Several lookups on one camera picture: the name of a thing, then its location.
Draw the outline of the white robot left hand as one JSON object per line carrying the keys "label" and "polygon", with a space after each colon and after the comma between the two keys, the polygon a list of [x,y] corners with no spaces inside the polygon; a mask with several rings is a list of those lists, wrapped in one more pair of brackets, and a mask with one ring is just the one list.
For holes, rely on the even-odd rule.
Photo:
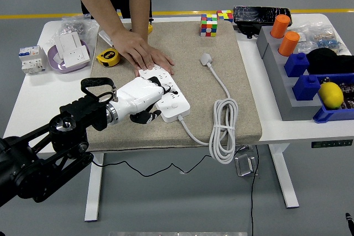
{"label": "white robot left hand", "polygon": [[169,92],[176,94],[174,88],[162,85],[155,76],[149,79],[136,77],[118,89],[117,100],[111,100],[107,105],[107,114],[111,116],[109,122],[116,124],[130,116],[134,123],[149,124],[162,113],[160,110],[152,112],[151,109]]}

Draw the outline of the person's right hand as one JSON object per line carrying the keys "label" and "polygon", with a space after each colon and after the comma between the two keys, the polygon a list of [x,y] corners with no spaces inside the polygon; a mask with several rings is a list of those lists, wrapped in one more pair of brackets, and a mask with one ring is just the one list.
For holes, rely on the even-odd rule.
{"label": "person's right hand", "polygon": [[108,34],[114,48],[136,70],[146,70],[153,66],[153,60],[148,52],[147,42],[137,33],[126,29],[118,29]]}

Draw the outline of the person's left hand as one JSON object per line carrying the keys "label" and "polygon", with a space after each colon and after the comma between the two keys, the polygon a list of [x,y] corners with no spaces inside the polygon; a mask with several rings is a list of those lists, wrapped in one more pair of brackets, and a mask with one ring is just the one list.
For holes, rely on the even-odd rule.
{"label": "person's left hand", "polygon": [[138,48],[137,53],[139,56],[135,56],[134,59],[142,70],[151,70],[156,64],[166,70],[170,75],[174,74],[173,60],[160,50],[149,46],[147,48]]}

